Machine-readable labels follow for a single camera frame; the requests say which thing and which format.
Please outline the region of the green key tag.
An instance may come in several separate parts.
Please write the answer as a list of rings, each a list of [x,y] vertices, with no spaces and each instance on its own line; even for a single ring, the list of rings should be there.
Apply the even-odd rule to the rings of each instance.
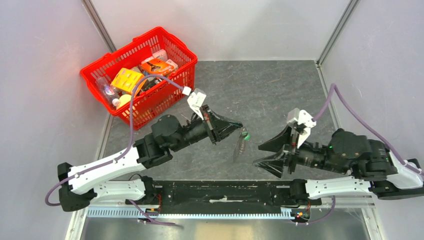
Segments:
[[[250,134],[249,134],[247,131],[242,131],[242,132],[241,132],[241,137],[242,137],[245,141],[247,141],[247,140],[249,140],[249,139],[250,139]]]

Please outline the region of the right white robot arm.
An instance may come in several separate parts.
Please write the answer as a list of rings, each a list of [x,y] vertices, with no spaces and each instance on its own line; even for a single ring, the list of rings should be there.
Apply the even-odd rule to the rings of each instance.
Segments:
[[[258,149],[271,155],[253,165],[278,178],[284,172],[293,173],[298,165],[340,174],[333,179],[293,180],[288,197],[296,205],[328,196],[376,195],[380,200],[402,200],[424,194],[423,178],[411,170],[419,166],[416,159],[403,166],[382,141],[341,128],[327,145],[321,145],[304,141],[298,127],[286,126]]]

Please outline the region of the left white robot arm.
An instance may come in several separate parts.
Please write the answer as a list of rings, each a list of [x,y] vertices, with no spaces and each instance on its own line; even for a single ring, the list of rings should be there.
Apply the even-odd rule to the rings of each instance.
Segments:
[[[172,152],[180,151],[208,138],[216,144],[243,127],[240,121],[221,116],[207,105],[200,116],[182,125],[174,115],[164,115],[151,126],[151,133],[134,141],[113,155],[95,162],[73,166],[67,162],[57,167],[60,181],[59,205],[64,212],[84,209],[92,203],[123,201],[152,205],[158,199],[153,180],[142,176],[135,180],[117,177],[141,172],[170,161]]]

